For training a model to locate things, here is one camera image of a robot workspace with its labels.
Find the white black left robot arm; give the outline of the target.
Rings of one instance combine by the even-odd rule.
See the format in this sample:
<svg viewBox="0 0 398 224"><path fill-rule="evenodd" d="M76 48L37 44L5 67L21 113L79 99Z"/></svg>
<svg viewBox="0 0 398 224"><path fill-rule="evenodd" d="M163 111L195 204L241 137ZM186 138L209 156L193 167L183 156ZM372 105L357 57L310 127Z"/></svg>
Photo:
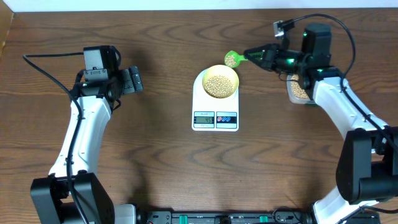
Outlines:
<svg viewBox="0 0 398 224"><path fill-rule="evenodd" d="M120 69L112 45L85 47L85 69L72 89L71 118L62 149L47 177L34 179L30 196L41 223L137 223L135 206L115 205L97 178L104 130L123 95L143 89L136 66Z"/></svg>

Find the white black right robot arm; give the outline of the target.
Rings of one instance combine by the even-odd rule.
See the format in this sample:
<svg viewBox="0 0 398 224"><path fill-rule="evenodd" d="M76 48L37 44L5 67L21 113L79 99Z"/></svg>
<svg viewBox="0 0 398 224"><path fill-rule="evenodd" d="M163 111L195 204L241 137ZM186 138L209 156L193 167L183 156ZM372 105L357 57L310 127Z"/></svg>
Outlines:
<svg viewBox="0 0 398 224"><path fill-rule="evenodd" d="M321 107L344 139L336 187L312 206L312 223L346 223L365 209L397 196L397 128L372 114L330 64L331 28L312 23L302 48L289 49L290 21L274 23L280 44L247 49L243 55L269 72L298 75L298 84Z"/></svg>

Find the green plastic measuring scoop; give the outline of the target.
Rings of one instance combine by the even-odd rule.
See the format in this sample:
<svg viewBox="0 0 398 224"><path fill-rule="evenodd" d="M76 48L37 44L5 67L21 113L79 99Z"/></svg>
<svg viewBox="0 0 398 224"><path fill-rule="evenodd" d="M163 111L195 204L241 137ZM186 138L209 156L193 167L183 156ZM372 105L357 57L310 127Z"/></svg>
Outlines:
<svg viewBox="0 0 398 224"><path fill-rule="evenodd" d="M260 62L262 60L262 53L248 53L248 54L238 54L237 52L231 50L224 56L224 64L230 68L236 68L241 62Z"/></svg>

